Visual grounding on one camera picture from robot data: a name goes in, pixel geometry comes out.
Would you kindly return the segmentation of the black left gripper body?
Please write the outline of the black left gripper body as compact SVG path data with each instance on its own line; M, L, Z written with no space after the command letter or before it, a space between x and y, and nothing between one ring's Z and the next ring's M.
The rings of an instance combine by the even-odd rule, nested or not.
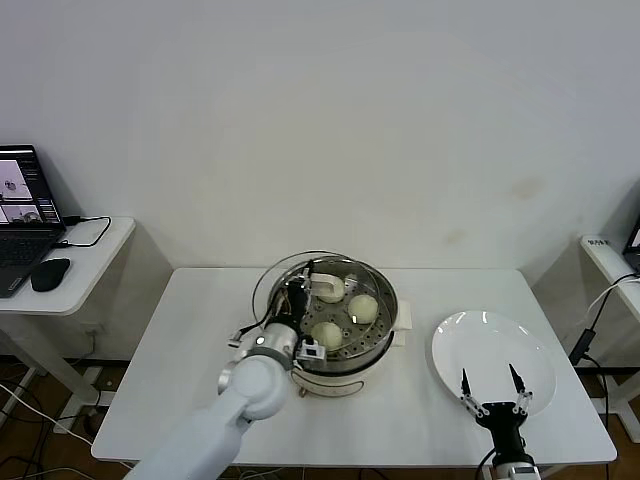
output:
M289 300L292 307L292 314L290 316L273 315L272 321L275 323L286 325L290 328L299 328L302 320L307 314L309 297L307 297L300 289L298 278L289 280L283 288L286 288L288 290Z

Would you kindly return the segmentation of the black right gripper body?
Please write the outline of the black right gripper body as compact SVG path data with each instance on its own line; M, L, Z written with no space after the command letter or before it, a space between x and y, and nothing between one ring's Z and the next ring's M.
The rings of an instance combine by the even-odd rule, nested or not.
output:
M476 422L487 429L494 445L495 460L529 460L519 428L528 418L514 402L487 402L482 404L483 416Z

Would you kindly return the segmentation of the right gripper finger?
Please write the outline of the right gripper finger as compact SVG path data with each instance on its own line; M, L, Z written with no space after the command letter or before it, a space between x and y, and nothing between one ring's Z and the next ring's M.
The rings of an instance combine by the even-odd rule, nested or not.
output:
M529 404L533 398L533 392L526 388L523 378L517 373L512 364L509 364L509 370L516 393L518 394L512 411L516 415L527 416Z
M489 410L473 397L465 369L462 369L460 401L466 410L475 418L483 418L489 415Z

